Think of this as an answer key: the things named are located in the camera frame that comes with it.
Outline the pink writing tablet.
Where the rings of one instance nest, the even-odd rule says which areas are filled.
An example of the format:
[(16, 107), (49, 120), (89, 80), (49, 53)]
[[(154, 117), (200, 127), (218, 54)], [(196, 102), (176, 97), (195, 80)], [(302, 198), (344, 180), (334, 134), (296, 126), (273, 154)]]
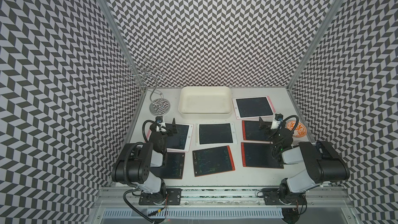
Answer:
[(268, 95), (233, 98), (232, 103), (237, 119), (272, 117), (276, 113)]
[[(143, 137), (145, 143), (149, 142), (149, 137), (151, 135), (150, 126), (153, 124), (152, 121), (145, 121), (142, 126)], [(166, 122), (166, 127), (169, 129), (169, 134), (167, 137), (167, 151), (181, 151), (188, 152), (189, 146), (192, 139), (193, 125), (191, 124), (176, 124), (177, 134), (172, 133), (172, 123)]]

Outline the red writing tablet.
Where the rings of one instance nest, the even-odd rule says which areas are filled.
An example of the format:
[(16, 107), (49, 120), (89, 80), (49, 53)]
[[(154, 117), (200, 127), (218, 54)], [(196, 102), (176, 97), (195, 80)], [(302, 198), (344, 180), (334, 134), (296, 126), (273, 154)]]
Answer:
[(192, 152), (194, 176), (214, 175), (235, 171), (230, 146), (219, 146)]
[(165, 165), (151, 168), (150, 171), (162, 179), (182, 179), (185, 157), (183, 152), (170, 152), (167, 154)]
[(241, 143), (243, 167), (283, 169), (284, 166), (272, 157), (272, 144)]

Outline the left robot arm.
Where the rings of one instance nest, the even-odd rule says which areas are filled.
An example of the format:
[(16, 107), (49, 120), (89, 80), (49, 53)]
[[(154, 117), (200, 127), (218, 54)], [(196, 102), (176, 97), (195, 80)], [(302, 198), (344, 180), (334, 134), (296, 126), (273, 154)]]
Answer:
[[(125, 144), (112, 169), (112, 181), (131, 187), (123, 194), (123, 201), (135, 213), (152, 224), (160, 224), (162, 220), (152, 219), (152, 216), (160, 214), (169, 205), (179, 205), (182, 189), (166, 188), (164, 179), (155, 176), (150, 169), (161, 167), (165, 164), (167, 154), (167, 138), (178, 133), (175, 121), (168, 129), (162, 116), (155, 121), (146, 120), (143, 123), (143, 131), (147, 123), (151, 123), (150, 139), (144, 134), (144, 141)], [(157, 211), (144, 214), (132, 205), (127, 199), (128, 194), (140, 190), (140, 204), (160, 205)]]

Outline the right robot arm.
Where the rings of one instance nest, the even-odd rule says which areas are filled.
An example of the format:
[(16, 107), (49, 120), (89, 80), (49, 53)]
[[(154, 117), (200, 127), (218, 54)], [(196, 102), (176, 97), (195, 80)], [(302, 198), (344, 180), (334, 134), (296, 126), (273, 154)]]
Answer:
[(287, 120), (275, 114), (271, 123), (259, 118), (259, 129), (265, 131), (267, 141), (272, 142), (271, 157), (281, 165), (303, 164), (304, 170), (289, 178), (284, 178), (277, 189), (263, 189), (259, 197), (265, 205), (292, 206), (296, 215), (306, 212), (306, 193), (323, 184), (348, 180), (350, 171), (334, 147), (327, 141), (299, 142), (293, 145), (293, 134), (298, 124), (287, 129)]

